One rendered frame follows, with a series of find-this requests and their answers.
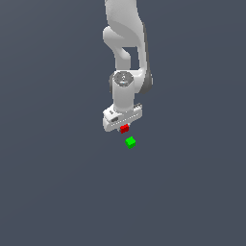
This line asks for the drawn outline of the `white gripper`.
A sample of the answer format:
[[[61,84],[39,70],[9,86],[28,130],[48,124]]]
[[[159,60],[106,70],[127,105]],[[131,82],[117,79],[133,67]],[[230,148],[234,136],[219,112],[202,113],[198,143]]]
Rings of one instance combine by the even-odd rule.
[[[117,112],[113,106],[103,111],[103,127],[106,132],[117,130],[121,132],[121,127],[124,125],[130,126],[134,121],[142,116],[142,105],[140,103],[126,112]]]

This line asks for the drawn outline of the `green cube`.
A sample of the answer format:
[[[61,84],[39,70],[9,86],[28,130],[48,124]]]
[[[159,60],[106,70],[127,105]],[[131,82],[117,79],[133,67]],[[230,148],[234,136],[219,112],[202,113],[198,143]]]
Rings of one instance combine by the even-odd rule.
[[[125,140],[125,143],[127,145],[127,147],[129,149],[133,148],[135,146],[135,140],[132,136],[128,137],[126,140]]]

